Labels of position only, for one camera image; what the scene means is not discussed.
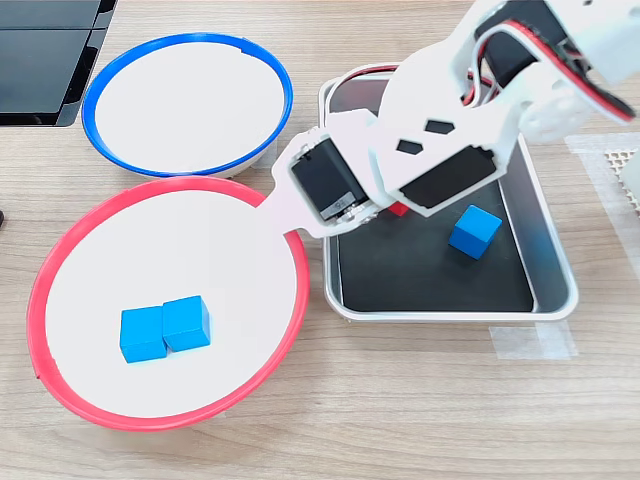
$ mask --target robotic arm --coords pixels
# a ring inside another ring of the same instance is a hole
[[[635,117],[588,77],[615,85],[640,71],[639,0],[477,0],[454,32],[396,66],[378,117],[330,114],[276,161],[259,210],[286,233],[351,231],[401,202],[428,217],[507,172],[520,134],[554,141],[593,111]],[[482,67],[492,79],[482,77]]]

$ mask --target blue-rimmed bowl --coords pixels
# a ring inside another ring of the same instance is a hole
[[[153,66],[159,53],[163,63]],[[172,90],[154,91],[163,82]],[[232,90],[241,85],[244,94],[230,93],[226,101],[224,88],[214,85],[220,82]],[[265,84],[271,90],[262,92]],[[291,79],[263,47],[229,35],[187,33],[144,43],[109,63],[87,91],[82,121],[94,147],[128,170],[230,177],[264,153],[292,106]],[[268,125],[261,116],[269,117]]]

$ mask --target red rim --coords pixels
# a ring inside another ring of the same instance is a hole
[[[173,177],[139,185],[107,200],[76,223],[51,250],[36,277],[27,309],[27,338],[36,377],[62,405],[98,425],[119,430],[153,432],[184,427],[217,415],[244,399],[273,373],[293,345],[298,331],[302,327],[309,302],[309,263],[300,236],[295,232],[290,232],[285,235],[285,238],[293,254],[298,287],[291,322],[276,351],[244,385],[205,407],[179,415],[158,418],[128,417],[107,412],[91,405],[69,387],[51,356],[45,325],[49,292],[60,266],[75,246],[109,217],[142,200],[181,190],[223,193],[254,207],[260,205],[265,199],[264,195],[249,187],[230,180],[211,177]]]

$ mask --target blue cube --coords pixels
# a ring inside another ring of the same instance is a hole
[[[162,306],[164,341],[174,352],[211,343],[209,311],[202,297],[189,297]]]
[[[470,205],[453,228],[449,245],[478,260],[502,225],[495,215]]]
[[[162,339],[162,307],[122,312],[120,350],[127,363],[167,356],[167,346]]]

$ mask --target wooden table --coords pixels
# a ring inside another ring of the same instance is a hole
[[[316,123],[327,79],[399,61],[444,38],[468,7],[429,2],[121,0],[98,69],[178,32],[247,36],[274,52],[296,92],[280,146]],[[640,106],[636,79],[621,87]],[[638,123],[632,128],[638,129]],[[620,131],[603,119],[585,133]],[[277,372],[193,428],[109,431],[64,409],[34,377],[25,336],[32,282],[84,213],[145,181],[103,159],[80,122],[0,130],[0,478],[637,479],[640,285],[580,160],[532,149],[581,291],[571,361],[504,361],[486,325],[351,326],[327,306],[307,241],[312,296]],[[268,192],[266,171],[238,180]]]

